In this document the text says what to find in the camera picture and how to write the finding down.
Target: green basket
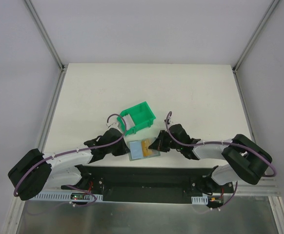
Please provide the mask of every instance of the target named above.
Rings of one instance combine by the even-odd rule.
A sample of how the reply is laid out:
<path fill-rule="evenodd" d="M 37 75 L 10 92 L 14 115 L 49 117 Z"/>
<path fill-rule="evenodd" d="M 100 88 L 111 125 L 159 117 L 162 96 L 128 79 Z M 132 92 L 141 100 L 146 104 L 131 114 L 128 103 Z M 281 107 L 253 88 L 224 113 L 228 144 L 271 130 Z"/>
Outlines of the green basket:
<path fill-rule="evenodd" d="M 129 109 L 126 109 L 120 113 L 120 116 L 122 117 L 125 115 L 130 115 L 135 124 L 135 126 L 130 128 L 125 135 L 135 134 L 137 131 L 143 128 L 151 127 L 154 119 L 156 119 L 146 101 Z M 121 129 L 125 131 L 122 119 L 120 117 L 117 117 L 117 120 L 121 124 Z"/>

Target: black mounting plate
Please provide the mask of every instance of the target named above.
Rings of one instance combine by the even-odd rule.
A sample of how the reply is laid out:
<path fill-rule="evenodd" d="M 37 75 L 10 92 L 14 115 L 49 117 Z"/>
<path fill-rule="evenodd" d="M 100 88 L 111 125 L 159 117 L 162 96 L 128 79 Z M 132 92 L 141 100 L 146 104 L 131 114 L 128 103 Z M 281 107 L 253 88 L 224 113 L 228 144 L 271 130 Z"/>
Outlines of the black mounting plate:
<path fill-rule="evenodd" d="M 202 196 L 195 182 L 213 170 L 94 166 L 85 169 L 94 178 L 92 191 L 103 194 L 103 201 L 177 204 L 191 204 L 192 196 Z M 232 183 L 223 188 L 224 193 L 233 193 Z M 220 194 L 221 187 L 215 193 Z"/>

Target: white tabletop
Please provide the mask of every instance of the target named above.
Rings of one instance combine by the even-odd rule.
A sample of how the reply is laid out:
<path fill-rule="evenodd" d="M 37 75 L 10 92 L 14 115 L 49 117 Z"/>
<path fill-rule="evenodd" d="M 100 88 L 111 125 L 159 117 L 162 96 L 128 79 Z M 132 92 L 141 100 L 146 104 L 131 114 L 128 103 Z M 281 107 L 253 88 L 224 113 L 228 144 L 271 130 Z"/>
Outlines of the white tabletop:
<path fill-rule="evenodd" d="M 107 131 L 106 118 L 147 101 L 156 120 L 151 128 L 125 137 L 157 137 L 164 119 L 182 124 L 193 138 L 250 137 L 238 89 L 229 65 L 70 63 L 61 89 L 45 152 L 81 147 Z M 188 160 L 170 150 L 159 157 L 130 161 L 107 155 L 95 166 L 209 168 L 222 160 Z"/>

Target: yellow object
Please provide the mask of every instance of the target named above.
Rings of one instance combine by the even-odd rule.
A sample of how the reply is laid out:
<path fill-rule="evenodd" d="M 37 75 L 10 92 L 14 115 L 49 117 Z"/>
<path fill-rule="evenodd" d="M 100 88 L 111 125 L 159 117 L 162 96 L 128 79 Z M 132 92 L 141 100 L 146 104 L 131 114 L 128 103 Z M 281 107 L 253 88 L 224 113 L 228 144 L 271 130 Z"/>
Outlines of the yellow object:
<path fill-rule="evenodd" d="M 151 145 L 151 142 L 150 142 L 149 139 L 145 139 L 145 140 L 141 141 L 141 146 L 142 146 L 142 151 L 143 151 L 144 157 L 153 155 L 153 151 L 148 148 L 150 145 Z"/>

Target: gray wall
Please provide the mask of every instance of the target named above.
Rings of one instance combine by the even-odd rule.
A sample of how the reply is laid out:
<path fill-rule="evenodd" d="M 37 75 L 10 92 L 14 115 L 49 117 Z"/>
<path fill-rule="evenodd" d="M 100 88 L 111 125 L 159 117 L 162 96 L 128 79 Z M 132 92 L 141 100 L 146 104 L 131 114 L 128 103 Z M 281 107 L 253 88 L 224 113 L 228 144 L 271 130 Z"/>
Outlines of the gray wall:
<path fill-rule="evenodd" d="M 255 138 L 274 158 L 284 199 L 284 0 L 238 71 Z"/>
<path fill-rule="evenodd" d="M 64 63 L 231 64 L 271 0 L 33 0 Z"/>
<path fill-rule="evenodd" d="M 8 171 L 37 142 L 59 70 L 21 0 L 0 0 L 0 231 Z"/>

